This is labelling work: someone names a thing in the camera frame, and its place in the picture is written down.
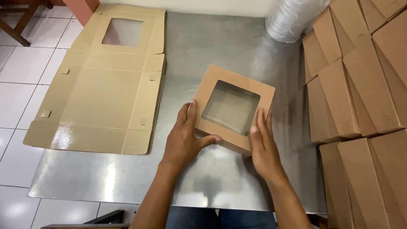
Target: stacked cardboard box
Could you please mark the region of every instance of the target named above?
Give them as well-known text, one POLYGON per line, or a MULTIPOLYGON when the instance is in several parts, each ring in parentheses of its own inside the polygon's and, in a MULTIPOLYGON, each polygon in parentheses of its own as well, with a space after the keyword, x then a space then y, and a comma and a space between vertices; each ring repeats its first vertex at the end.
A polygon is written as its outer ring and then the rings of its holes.
POLYGON ((330 228, 407 228, 406 7, 332 0, 303 39, 330 228))

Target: white wall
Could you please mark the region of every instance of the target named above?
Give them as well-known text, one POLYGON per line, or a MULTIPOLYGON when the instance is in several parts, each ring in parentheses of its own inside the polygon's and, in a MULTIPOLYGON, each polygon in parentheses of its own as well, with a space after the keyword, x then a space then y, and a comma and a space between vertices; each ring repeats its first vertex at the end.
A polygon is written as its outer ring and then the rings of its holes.
POLYGON ((100 0, 101 4, 126 4, 166 8, 171 12, 264 17, 272 0, 100 0))

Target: white plastic roll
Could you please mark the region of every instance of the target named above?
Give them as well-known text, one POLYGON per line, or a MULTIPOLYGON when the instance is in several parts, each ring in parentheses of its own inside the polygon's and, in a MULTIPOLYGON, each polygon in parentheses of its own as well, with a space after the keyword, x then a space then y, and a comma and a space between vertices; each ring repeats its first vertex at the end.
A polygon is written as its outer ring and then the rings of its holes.
POLYGON ((284 43, 295 43, 330 0, 273 0, 266 16, 267 33, 284 43))

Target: forearm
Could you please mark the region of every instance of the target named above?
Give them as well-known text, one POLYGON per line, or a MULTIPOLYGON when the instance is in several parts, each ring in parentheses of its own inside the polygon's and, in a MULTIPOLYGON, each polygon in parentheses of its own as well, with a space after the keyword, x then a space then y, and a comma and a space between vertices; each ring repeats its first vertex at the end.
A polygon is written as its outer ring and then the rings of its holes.
POLYGON ((279 228, 312 228, 283 168, 275 171, 274 175, 276 176, 266 182, 273 198, 279 228))
POLYGON ((160 163, 129 229, 165 228, 179 171, 160 163))

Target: fingernail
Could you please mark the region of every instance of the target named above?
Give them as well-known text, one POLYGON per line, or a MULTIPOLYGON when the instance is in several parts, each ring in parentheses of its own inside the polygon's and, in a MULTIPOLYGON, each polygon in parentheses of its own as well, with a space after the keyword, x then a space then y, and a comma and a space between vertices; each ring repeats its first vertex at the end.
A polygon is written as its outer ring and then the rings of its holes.
POLYGON ((250 133, 256 133, 257 132, 257 127, 256 126, 252 126, 250 128, 250 133))

